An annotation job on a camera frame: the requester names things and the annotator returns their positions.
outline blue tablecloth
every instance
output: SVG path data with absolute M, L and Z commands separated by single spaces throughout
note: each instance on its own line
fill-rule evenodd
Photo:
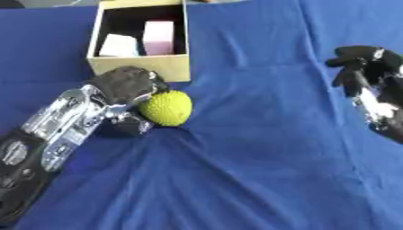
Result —
M 91 137 L 16 229 L 403 229 L 403 146 L 330 87 L 333 48 L 403 53 L 400 0 L 189 6 L 181 128 Z M 0 134 L 91 75 L 94 7 L 0 11 Z

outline foam block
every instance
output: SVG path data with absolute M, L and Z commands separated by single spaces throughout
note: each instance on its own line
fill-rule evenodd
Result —
M 101 57 L 133 58 L 139 55 L 137 40 L 131 36 L 108 34 L 99 52 Z
M 149 56 L 174 54 L 174 22 L 146 22 L 143 44 Z

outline green ball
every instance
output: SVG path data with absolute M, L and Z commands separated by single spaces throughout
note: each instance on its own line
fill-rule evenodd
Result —
M 183 92 L 170 91 L 153 95 L 139 105 L 143 116 L 162 126 L 180 126 L 192 113 L 192 100 Z

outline open box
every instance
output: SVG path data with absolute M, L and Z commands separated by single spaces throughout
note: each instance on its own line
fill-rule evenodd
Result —
M 143 56 L 145 55 L 144 47 L 139 42 L 139 57 L 99 57 L 99 51 L 109 33 L 130 35 L 141 41 L 147 21 L 174 22 L 173 55 Z M 184 0 L 101 2 L 95 19 L 87 59 L 97 75 L 120 66 L 136 66 L 156 71 L 167 82 L 189 81 L 189 45 Z

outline robotic hand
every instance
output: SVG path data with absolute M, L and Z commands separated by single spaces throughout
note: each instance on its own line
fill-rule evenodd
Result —
M 327 61 L 343 67 L 333 86 L 344 87 L 373 131 L 403 144 L 403 58 L 366 46 L 338 48 L 336 55 Z
M 153 124 L 132 109 L 168 90 L 155 72 L 121 67 L 62 93 L 0 139 L 0 225 L 20 217 L 103 120 L 131 134 L 151 129 Z

